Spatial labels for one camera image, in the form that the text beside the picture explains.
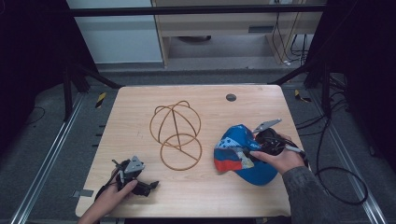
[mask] wooden table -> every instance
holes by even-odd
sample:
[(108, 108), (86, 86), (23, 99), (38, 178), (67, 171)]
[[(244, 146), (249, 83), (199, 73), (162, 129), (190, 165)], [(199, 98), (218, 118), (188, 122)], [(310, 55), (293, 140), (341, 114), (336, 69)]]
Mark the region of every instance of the wooden table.
[[(230, 102), (226, 95), (236, 100)], [(187, 101), (201, 120), (196, 139), (202, 146), (202, 158), (186, 171), (175, 171), (161, 160), (159, 144), (150, 133), (150, 122), (157, 106)], [(182, 111), (198, 130), (199, 119)], [(153, 129), (161, 121), (155, 117)], [(281, 118), (273, 128), (289, 135), (301, 147), (301, 142), (279, 86), (272, 85), (209, 85), (209, 86), (144, 86), (121, 88), (109, 116), (105, 132), (92, 163), (84, 189), (94, 190), (92, 197), (80, 197), (76, 214), (80, 217), (93, 203), (96, 192), (109, 179), (118, 162), (136, 155), (146, 168), (140, 181), (160, 185), (148, 197), (134, 196), (120, 204), (111, 217), (273, 217), (289, 215), (288, 194), (282, 178), (265, 186), (254, 186), (234, 172), (219, 173), (213, 161), (213, 149), (223, 134), (237, 124), (253, 130), (261, 122)], [(177, 118), (179, 133), (191, 132), (191, 127)], [(172, 116), (163, 125), (161, 141), (175, 132)], [(195, 151), (194, 140), (183, 148)], [(191, 164), (183, 153), (166, 149), (164, 157), (172, 165)]]

